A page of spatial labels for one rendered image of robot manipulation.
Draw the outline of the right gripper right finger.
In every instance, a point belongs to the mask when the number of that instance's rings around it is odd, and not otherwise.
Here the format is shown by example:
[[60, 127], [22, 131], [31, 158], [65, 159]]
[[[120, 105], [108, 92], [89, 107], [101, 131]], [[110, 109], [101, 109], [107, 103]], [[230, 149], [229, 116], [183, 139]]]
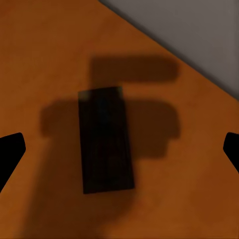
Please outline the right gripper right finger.
[[223, 150], [239, 173], [239, 134], [228, 132]]

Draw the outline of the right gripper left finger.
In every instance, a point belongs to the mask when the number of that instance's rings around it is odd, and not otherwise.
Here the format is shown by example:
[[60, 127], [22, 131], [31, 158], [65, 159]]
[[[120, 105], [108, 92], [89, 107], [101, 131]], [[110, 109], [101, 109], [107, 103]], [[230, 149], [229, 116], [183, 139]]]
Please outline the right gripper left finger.
[[26, 152], [21, 132], [0, 138], [0, 192]]

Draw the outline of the mousetrap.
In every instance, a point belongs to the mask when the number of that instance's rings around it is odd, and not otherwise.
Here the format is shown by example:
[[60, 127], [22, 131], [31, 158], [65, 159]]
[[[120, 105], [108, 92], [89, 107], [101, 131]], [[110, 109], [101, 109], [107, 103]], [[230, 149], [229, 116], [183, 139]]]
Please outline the mousetrap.
[[78, 91], [83, 194], [134, 189], [122, 86]]

